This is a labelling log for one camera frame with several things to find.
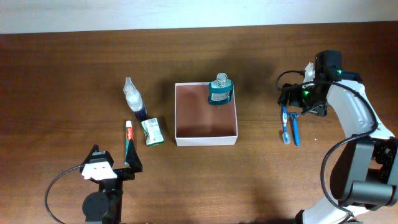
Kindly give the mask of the blue white toothbrush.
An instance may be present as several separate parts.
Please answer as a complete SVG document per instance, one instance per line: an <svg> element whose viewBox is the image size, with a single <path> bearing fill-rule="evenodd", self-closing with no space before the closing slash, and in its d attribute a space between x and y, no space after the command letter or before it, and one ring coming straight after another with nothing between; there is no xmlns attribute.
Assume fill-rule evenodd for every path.
<svg viewBox="0 0 398 224"><path fill-rule="evenodd" d="M287 112L286 112L286 107L285 106L281 106L281 120L282 120L282 128L283 128L283 132L282 132L282 140L284 142L284 144L290 144L291 143L291 137L289 132L287 131Z"/></svg>

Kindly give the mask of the green white soap packet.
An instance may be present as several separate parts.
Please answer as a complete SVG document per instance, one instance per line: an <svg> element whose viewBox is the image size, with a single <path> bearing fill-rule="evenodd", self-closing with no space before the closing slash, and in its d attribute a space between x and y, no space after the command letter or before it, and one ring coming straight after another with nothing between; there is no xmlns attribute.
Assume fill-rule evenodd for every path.
<svg viewBox="0 0 398 224"><path fill-rule="evenodd" d="M141 122L142 129L146 138L148 147L156 146L164 143L164 137L157 118L147 119Z"/></svg>

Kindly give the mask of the purple foaming soap pump bottle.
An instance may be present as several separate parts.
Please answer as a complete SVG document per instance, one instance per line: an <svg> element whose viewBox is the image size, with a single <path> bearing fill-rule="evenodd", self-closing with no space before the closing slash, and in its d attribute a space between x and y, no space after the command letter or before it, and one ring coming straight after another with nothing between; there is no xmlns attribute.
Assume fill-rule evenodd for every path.
<svg viewBox="0 0 398 224"><path fill-rule="evenodd" d="M130 77L125 78L125 84L123 92L126 97L126 101L134 116L138 121L144 121L147 119L147 109L143 102L142 96L134 86Z"/></svg>

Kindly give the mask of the blue disposable razor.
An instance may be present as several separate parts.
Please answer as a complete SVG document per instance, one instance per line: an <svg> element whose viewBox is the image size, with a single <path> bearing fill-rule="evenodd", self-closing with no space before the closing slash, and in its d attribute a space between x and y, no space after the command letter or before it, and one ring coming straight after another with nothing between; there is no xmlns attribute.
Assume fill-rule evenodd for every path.
<svg viewBox="0 0 398 224"><path fill-rule="evenodd" d="M299 127L298 127L298 122L297 122L297 118L300 115L298 113L287 113L287 116L289 118L292 118L295 145L300 146Z"/></svg>

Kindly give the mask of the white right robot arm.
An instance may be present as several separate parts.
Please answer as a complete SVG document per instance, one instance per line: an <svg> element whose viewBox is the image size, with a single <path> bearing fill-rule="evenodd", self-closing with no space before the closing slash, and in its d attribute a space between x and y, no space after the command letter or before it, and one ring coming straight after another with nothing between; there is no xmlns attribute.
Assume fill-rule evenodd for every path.
<svg viewBox="0 0 398 224"><path fill-rule="evenodd" d="M304 70L301 84L278 85L282 126L297 114L326 116L332 107L345 133L324 156L324 196L296 214L294 223L357 223L356 217L397 203L397 138L377 116L358 73L342 67L340 51L324 50Z"/></svg>

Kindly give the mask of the teal mouthwash bottle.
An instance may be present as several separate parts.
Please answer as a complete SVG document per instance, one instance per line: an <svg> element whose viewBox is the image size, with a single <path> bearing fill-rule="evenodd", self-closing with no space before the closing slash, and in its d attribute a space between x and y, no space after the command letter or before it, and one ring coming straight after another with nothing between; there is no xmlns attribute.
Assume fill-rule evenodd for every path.
<svg viewBox="0 0 398 224"><path fill-rule="evenodd" d="M231 101L233 81L225 73L219 73L216 80L209 83L208 102L210 105L224 105Z"/></svg>

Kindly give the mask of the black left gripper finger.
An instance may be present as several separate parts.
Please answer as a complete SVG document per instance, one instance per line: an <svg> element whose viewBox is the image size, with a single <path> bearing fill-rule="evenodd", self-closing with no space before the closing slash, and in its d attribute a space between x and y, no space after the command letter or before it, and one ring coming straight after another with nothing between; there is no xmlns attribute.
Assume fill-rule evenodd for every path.
<svg viewBox="0 0 398 224"><path fill-rule="evenodd" d="M125 163L129 165L134 173L142 172L143 170L133 139L130 139L127 144Z"/></svg>
<svg viewBox="0 0 398 224"><path fill-rule="evenodd" d="M92 157L92 154L94 153L94 152L98 152L99 151L99 145L97 145L97 144L95 144L94 146L93 146L93 148L91 149L91 151L89 152L89 154L86 156L86 158L84 159L84 161L82 162L82 164L87 164L87 163L89 163L90 162L90 159L91 159L91 157Z"/></svg>

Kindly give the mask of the pink cardboard box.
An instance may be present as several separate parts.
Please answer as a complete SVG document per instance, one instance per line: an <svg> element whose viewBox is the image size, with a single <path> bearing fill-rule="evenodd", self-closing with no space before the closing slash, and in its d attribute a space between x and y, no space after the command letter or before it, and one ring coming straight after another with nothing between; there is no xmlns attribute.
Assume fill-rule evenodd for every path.
<svg viewBox="0 0 398 224"><path fill-rule="evenodd" d="M236 144L235 96L224 105L210 105L208 96L208 82L175 84L174 136L178 147Z"/></svg>

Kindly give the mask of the red green toothpaste tube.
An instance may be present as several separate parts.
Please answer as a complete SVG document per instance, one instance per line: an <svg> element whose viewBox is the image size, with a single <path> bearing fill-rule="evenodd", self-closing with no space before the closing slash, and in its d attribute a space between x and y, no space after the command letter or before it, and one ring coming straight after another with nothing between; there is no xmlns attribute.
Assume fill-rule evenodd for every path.
<svg viewBox="0 0 398 224"><path fill-rule="evenodd" d="M134 158L134 144L133 141L133 127L132 121L126 121L126 151L125 151L125 165L130 165Z"/></svg>

